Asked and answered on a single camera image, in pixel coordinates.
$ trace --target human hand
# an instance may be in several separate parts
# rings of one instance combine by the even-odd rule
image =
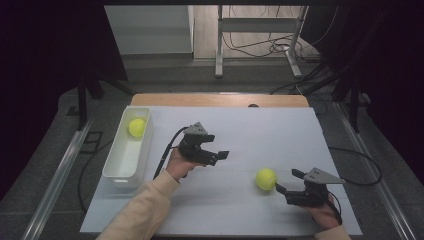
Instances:
[[[206,166],[205,164],[192,162],[185,159],[178,148],[172,149],[171,156],[169,157],[166,171],[178,182],[182,177],[187,175],[188,172],[197,166]]]
[[[328,200],[334,204],[333,196],[331,196],[331,194],[328,194]],[[326,230],[340,226],[339,222],[337,221],[336,214],[327,204],[324,204],[321,207],[301,208],[305,209],[309,214],[311,214],[315,222]]]

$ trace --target white cabinet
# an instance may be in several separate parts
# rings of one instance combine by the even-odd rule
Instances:
[[[121,55],[193,52],[193,6],[105,6]]]

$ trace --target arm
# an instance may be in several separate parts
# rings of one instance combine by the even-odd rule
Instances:
[[[136,191],[98,239],[150,239],[169,211],[178,181],[199,165],[186,161],[178,150],[173,150],[166,170]]]
[[[331,195],[328,195],[328,197],[330,202],[333,203],[333,197]],[[312,218],[320,227],[325,229],[325,231],[315,234],[317,240],[351,240],[346,229],[343,225],[339,224],[333,210],[327,204],[319,208],[302,208],[311,214]]]

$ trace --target white plastic tray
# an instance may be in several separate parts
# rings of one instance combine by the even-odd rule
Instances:
[[[136,118],[146,121],[142,137],[133,137],[128,131],[129,123]],[[128,106],[122,114],[118,131],[103,167],[103,176],[111,180],[116,187],[138,187],[143,180],[152,136],[150,109]]]

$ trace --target beige sleeve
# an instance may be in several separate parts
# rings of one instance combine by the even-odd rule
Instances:
[[[166,170],[143,184],[97,239],[150,239],[168,213],[179,183]]]
[[[317,240],[351,240],[343,225],[315,234]]]

